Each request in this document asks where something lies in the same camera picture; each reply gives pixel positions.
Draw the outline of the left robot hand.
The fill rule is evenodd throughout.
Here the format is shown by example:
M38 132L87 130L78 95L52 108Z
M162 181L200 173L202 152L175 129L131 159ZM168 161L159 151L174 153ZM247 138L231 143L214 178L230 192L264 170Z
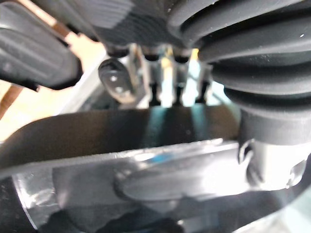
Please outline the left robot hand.
M199 61L241 113L238 160L250 183L302 180L311 152L311 3L308 0L37 0L110 52L164 44Z

